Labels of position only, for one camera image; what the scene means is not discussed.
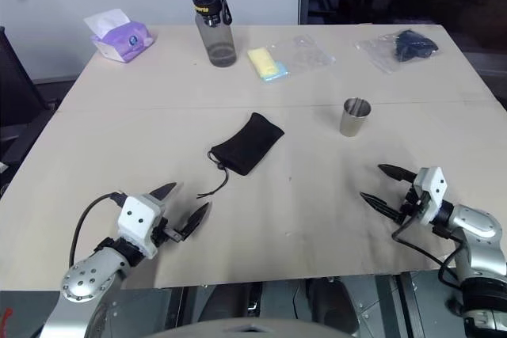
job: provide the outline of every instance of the black pouch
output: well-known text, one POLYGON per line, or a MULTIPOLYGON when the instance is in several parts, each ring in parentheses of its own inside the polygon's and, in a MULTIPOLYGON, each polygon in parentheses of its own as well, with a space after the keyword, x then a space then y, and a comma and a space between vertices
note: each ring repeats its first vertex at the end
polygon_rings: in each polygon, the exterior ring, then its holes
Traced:
POLYGON ((225 172, 226 178, 217 189, 199 194, 197 198, 210 196, 220 190, 229 180, 227 169, 246 176, 283 135, 280 128, 254 112, 236 135, 218 146, 213 146, 208 152, 208 158, 216 163, 218 169, 225 172))

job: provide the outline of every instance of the plastic bag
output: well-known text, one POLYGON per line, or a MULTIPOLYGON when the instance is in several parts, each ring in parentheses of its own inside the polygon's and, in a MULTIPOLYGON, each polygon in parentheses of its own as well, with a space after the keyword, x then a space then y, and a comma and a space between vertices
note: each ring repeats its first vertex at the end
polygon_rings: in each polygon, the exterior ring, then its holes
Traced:
POLYGON ((433 41, 411 29, 359 41, 356 48, 365 51, 369 59, 386 73, 399 70, 405 63, 427 59, 438 51, 433 41))
POLYGON ((335 62, 308 35, 248 51, 250 61, 263 81, 301 74, 335 62))

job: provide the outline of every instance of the chair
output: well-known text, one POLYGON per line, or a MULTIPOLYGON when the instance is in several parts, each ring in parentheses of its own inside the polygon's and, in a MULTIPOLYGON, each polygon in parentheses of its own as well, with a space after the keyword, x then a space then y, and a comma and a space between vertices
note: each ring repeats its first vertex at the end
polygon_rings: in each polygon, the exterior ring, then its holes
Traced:
POLYGON ((55 113, 27 75, 0 26, 0 196, 55 113))

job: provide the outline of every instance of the black cable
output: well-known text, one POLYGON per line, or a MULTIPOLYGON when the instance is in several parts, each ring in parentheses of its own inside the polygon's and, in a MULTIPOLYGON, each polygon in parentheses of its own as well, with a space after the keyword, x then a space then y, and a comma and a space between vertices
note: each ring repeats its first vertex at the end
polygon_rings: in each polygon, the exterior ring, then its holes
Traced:
POLYGON ((103 196, 98 197, 96 200, 94 200, 88 207, 82 212, 81 217, 79 217, 78 225, 76 226, 76 230, 74 231, 74 236, 72 237, 72 243, 71 243, 71 253, 69 254, 69 268, 74 265, 74 256, 76 253, 76 246, 78 245, 78 238, 79 238, 79 232, 81 231, 82 224, 85 221, 86 216, 92 210, 92 208, 97 205, 99 202, 103 201, 104 199, 111 198, 112 195, 116 193, 108 193, 104 194, 103 196))
POLYGON ((447 281, 445 278, 444 278, 444 271, 448 270, 448 266, 449 266, 449 263, 451 263, 451 260, 454 259, 454 257, 462 250, 465 248, 465 244, 463 243, 463 241, 461 239, 458 239, 457 237, 451 237, 451 239, 453 241, 456 241, 459 243, 459 246, 458 248, 456 248, 454 251, 452 251, 452 253, 447 256, 447 258, 444 260, 444 263, 440 266, 440 269, 438 270, 438 279, 440 280, 441 283, 443 283, 444 285, 447 285, 448 287, 451 287, 451 288, 454 288, 454 289, 457 289, 458 291, 461 291, 461 288, 458 286, 458 285, 455 285, 453 283, 450 283, 449 281, 447 281))
POLYGON ((44 325, 41 325, 35 332, 32 333, 32 335, 29 338, 37 338, 42 333, 43 328, 44 325))
MULTIPOLYGON (((412 225, 415 222, 416 218, 417 218, 417 210, 414 210, 414 213, 412 214, 410 219, 407 222, 403 223, 399 227, 399 229, 397 229, 391 235, 391 237, 393 238, 394 241, 397 241, 398 243, 401 243, 402 245, 405 245, 411 249, 415 249, 417 252, 422 253, 423 255, 425 255, 429 259, 433 260, 435 263, 437 263, 438 265, 440 265, 442 267, 444 265, 444 263, 441 260, 438 260, 436 257, 434 257, 431 253, 425 251, 421 247, 417 247, 416 245, 398 237, 399 234, 401 234, 403 231, 408 229, 410 227, 410 225, 412 225)), ((450 268, 444 268, 444 270, 449 272, 453 278, 458 279, 458 276, 456 275, 456 273, 454 271, 452 271, 450 268)))
POLYGON ((225 184, 229 181, 229 171, 227 171, 226 166, 224 164, 222 164, 220 161, 214 159, 212 157, 212 152, 211 151, 208 152, 208 158, 216 164, 216 167, 218 169, 223 170, 225 172, 225 179, 223 180, 222 184, 220 184, 220 186, 217 189, 215 189, 215 190, 213 190, 211 192, 208 192, 208 193, 198 194, 197 195, 197 199, 204 198, 204 197, 207 197, 207 196, 211 196, 211 195, 217 193, 218 190, 220 190, 221 188, 223 188, 225 186, 225 184))
POLYGON ((300 282, 298 282, 298 287, 295 289, 294 295, 292 296, 292 308, 294 309, 294 317, 296 320, 299 320, 299 316, 298 316, 298 310, 295 307, 295 297, 298 295, 300 285, 301 285, 300 282))

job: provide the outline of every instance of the tissue box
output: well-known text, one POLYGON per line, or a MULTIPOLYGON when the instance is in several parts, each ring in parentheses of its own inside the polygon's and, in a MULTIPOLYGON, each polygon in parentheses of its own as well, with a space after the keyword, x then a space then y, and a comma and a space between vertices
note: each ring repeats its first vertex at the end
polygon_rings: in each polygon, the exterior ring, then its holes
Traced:
POLYGON ((134 59, 154 41, 146 25, 131 21, 121 9, 87 17, 85 23, 95 32, 91 39, 99 52, 122 63, 134 59))

